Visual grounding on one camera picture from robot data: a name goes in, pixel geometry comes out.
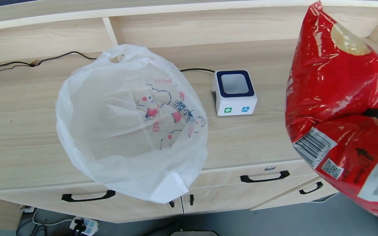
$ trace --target shelf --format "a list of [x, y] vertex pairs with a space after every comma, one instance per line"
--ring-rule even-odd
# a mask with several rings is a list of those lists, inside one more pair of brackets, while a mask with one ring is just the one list
[[[0, 7], [0, 29], [122, 15], [219, 9], [309, 6], [315, 0], [75, 0], [33, 1]], [[377, 7], [375, 0], [324, 0], [325, 6]]]

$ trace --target drawer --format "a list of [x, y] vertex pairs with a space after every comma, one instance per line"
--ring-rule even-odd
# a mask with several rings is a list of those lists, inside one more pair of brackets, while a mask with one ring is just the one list
[[158, 204], [114, 193], [101, 184], [84, 187], [0, 192], [0, 199], [113, 223], [145, 221], [183, 215], [180, 197]]
[[186, 214], [249, 209], [314, 179], [314, 175], [282, 180], [194, 188], [182, 196]]
[[318, 176], [290, 191], [254, 206], [250, 210], [307, 203], [338, 192], [339, 191], [336, 188], [332, 187], [328, 182]]
[[[48, 187], [25, 190], [0, 191], [0, 199], [23, 205], [35, 205], [42, 203], [62, 203], [63, 194], [73, 194], [77, 199], [102, 197], [108, 188], [99, 183], [77, 184], [73, 187]], [[116, 197], [124, 194], [115, 193]]]
[[245, 176], [247, 180], [260, 181], [315, 174], [314, 170], [303, 160], [230, 167], [216, 170], [203, 170], [189, 188], [194, 189], [239, 184], [242, 183], [240, 176]]

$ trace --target white plastic bag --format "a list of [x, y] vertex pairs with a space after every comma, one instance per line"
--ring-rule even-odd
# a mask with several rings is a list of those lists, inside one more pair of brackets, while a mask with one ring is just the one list
[[64, 82], [55, 107], [72, 164], [111, 190], [168, 203], [188, 192], [205, 163], [198, 96], [173, 63], [147, 48], [103, 52]]

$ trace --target floor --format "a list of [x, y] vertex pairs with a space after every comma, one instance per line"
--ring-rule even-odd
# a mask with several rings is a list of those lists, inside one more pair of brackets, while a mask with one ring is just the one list
[[[72, 219], [72, 216], [45, 210], [40, 210], [36, 216], [41, 223], [68, 218]], [[30, 218], [22, 219], [20, 225], [27, 221]], [[124, 224], [101, 221], [95, 236], [142, 236], [173, 221], [180, 221], [185, 230], [214, 230], [220, 236], [378, 236], [378, 218], [341, 194], [325, 203], [303, 203], [257, 211], [239, 210]], [[29, 236], [33, 227], [33, 224], [27, 224], [18, 236]], [[70, 232], [68, 227], [69, 222], [48, 226], [47, 236], [67, 234]], [[152, 236], [169, 236], [176, 230], [179, 230], [179, 224]]]

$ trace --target qr code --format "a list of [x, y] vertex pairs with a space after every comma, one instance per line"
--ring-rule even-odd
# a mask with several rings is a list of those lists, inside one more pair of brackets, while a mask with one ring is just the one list
[[332, 176], [334, 179], [338, 179], [344, 171], [343, 168], [337, 166], [331, 159], [328, 159], [324, 163], [322, 170], [328, 175]]

